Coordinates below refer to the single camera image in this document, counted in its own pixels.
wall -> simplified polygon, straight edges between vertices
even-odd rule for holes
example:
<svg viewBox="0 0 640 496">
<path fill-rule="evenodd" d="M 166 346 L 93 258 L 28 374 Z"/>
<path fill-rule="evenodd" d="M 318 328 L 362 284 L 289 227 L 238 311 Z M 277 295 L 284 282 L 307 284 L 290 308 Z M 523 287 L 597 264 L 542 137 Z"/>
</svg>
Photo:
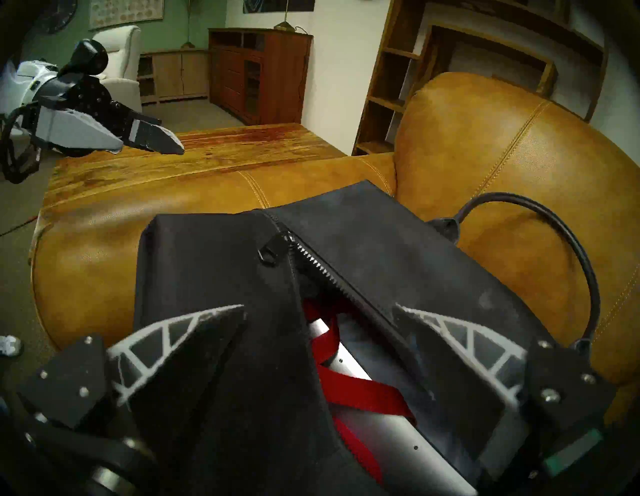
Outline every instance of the wall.
<svg viewBox="0 0 640 496">
<path fill-rule="evenodd" d="M 548 10 L 553 2 L 530 0 L 529 4 Z M 355 140 L 388 6 L 389 0 L 317 0 L 314 12 L 289 14 L 290 24 L 314 36 L 302 124 L 347 154 Z M 243 14 L 242 0 L 228 0 L 225 25 L 271 28 L 283 18 L 282 13 Z M 573 51 L 510 22 L 465 9 L 429 4 L 425 18 L 484 31 L 552 58 L 559 71 L 552 99 L 585 115 L 598 72 Z M 604 43 L 598 22 L 576 2 L 572 3 L 570 25 L 595 42 Z M 480 74 L 490 69 L 487 60 L 477 56 L 464 59 L 464 55 L 452 60 L 458 68 Z M 640 84 L 614 45 L 591 125 L 640 164 Z"/>
<path fill-rule="evenodd" d="M 187 0 L 164 0 L 163 19 L 136 23 L 142 30 L 143 52 L 177 49 L 187 41 L 186 5 Z M 226 10 L 226 0 L 193 0 L 189 23 L 191 42 L 197 47 L 206 48 L 209 43 L 207 28 L 222 28 Z M 62 66 L 71 57 L 79 40 L 93 38 L 98 32 L 89 31 L 88 26 L 89 0 L 79 0 L 76 15 L 62 31 L 45 35 L 33 28 L 27 34 L 22 46 L 22 59 L 44 57 Z"/>
<path fill-rule="evenodd" d="M 351 154 L 376 63 L 389 0 L 316 0 L 313 12 L 292 12 L 287 21 L 314 36 L 309 57 L 302 124 Z M 228 28 L 272 28 L 284 13 L 242 12 L 228 0 Z"/>
</svg>

tan leather sofa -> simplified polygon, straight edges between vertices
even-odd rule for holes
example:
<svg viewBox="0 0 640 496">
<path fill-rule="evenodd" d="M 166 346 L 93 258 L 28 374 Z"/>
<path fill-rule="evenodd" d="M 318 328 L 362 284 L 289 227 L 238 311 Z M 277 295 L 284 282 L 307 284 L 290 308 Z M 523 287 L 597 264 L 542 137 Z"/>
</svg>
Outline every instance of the tan leather sofa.
<svg viewBox="0 0 640 496">
<path fill-rule="evenodd" d="M 42 326 L 60 347 L 132 330 L 138 239 L 161 212 L 241 212 L 368 179 L 424 220 L 450 216 L 485 191 L 529 196 L 555 211 L 593 263 L 602 315 L 593 365 L 619 386 L 610 419 L 640 383 L 640 169 L 574 115 L 515 86 L 445 73 L 412 99 L 396 151 L 204 172 L 65 203 L 32 262 Z M 514 290 L 563 345 L 580 337 L 588 290 L 570 248 L 535 214 L 486 204 L 465 220 L 460 248 Z"/>
</svg>

red strap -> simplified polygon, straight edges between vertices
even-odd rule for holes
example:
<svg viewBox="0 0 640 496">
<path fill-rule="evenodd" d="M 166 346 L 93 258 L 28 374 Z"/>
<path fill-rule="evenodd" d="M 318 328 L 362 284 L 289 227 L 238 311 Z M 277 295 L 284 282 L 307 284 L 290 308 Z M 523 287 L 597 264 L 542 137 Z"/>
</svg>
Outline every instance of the red strap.
<svg viewBox="0 0 640 496">
<path fill-rule="evenodd" d="M 373 453 L 336 417 L 333 418 L 333 425 L 344 441 L 347 449 L 351 451 L 362 468 L 364 468 L 378 484 L 382 484 L 382 471 Z"/>
<path fill-rule="evenodd" d="M 314 322 L 323 315 L 310 300 L 303 302 L 303 309 L 308 322 Z M 398 389 L 380 382 L 339 374 L 322 366 L 338 352 L 340 346 L 337 314 L 352 311 L 353 307 L 346 300 L 335 303 L 331 310 L 325 313 L 325 315 L 329 315 L 329 330 L 311 341 L 311 351 L 316 361 L 324 397 L 329 403 L 358 408 L 367 412 L 402 415 L 415 425 L 415 417 Z M 339 419 L 334 417 L 333 424 L 359 464 L 376 482 L 381 484 L 382 472 L 373 453 Z"/>
<path fill-rule="evenodd" d="M 333 316 L 329 321 L 329 330 L 311 340 L 311 353 L 317 364 L 323 364 L 338 353 L 338 346 L 340 346 L 338 317 Z"/>
<path fill-rule="evenodd" d="M 366 412 L 402 415 L 415 425 L 415 417 L 398 389 L 380 382 L 339 374 L 317 366 L 324 397 L 329 403 L 341 404 Z"/>
</svg>

framed poster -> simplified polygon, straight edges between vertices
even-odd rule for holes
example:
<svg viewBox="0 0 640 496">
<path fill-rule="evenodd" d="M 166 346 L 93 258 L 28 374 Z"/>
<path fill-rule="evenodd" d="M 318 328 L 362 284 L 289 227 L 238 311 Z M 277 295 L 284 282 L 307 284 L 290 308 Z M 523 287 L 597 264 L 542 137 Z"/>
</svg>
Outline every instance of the framed poster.
<svg viewBox="0 0 640 496">
<path fill-rule="evenodd" d="M 316 0 L 289 0 L 289 12 L 312 12 Z M 284 12 L 287 0 L 243 0 L 243 12 Z"/>
<path fill-rule="evenodd" d="M 91 0 L 89 29 L 125 22 L 162 19 L 164 0 Z"/>
</svg>

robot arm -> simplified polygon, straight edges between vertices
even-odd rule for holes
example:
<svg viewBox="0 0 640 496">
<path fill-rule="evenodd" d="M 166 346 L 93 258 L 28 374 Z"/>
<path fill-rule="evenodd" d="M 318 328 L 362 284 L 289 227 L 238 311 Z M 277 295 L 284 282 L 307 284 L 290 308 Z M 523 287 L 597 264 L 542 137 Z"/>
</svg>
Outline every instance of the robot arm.
<svg viewBox="0 0 640 496">
<path fill-rule="evenodd" d="M 92 75 L 100 74 L 108 57 L 100 43 L 82 40 L 69 64 L 60 71 L 42 61 L 28 61 L 17 70 L 7 64 L 0 78 L 0 136 L 4 176 L 22 182 L 38 170 L 40 150 L 54 149 L 81 157 L 94 150 L 118 153 L 124 145 L 162 154 L 183 154 L 180 140 L 161 121 L 112 100 Z M 30 146 L 15 156 L 12 137 L 29 136 Z M 27 162 L 36 151 L 35 162 Z"/>
</svg>

